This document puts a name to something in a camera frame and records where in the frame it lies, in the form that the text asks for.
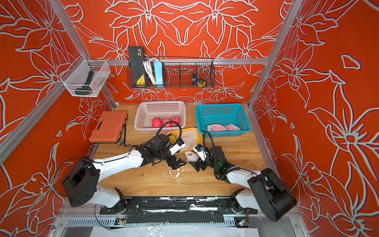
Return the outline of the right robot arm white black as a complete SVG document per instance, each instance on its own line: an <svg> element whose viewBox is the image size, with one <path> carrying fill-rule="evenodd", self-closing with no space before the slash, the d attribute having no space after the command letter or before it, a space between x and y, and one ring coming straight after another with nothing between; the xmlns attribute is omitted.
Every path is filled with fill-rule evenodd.
<svg viewBox="0 0 379 237"><path fill-rule="evenodd" d="M234 212L260 210L266 218L277 222L297 205L294 194L272 169L249 171L237 167L228 162L220 146L208 149L198 144L185 156L197 172L209 167L216 180L243 187L230 196Z"/></svg>

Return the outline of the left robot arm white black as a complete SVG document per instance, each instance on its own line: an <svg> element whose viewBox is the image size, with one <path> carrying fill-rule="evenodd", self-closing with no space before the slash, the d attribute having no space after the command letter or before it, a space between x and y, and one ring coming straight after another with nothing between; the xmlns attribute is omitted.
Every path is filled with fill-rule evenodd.
<svg viewBox="0 0 379 237"><path fill-rule="evenodd" d="M62 181L67 199L71 207L92 203L120 214L127 208L126 197L120 189L102 187L100 182L125 170L153 165L156 161L166 161L176 170L186 164L175 156L185 146L181 137L171 143L168 136L159 134L142 145L133 145L128 153L100 160L81 158Z"/></svg>

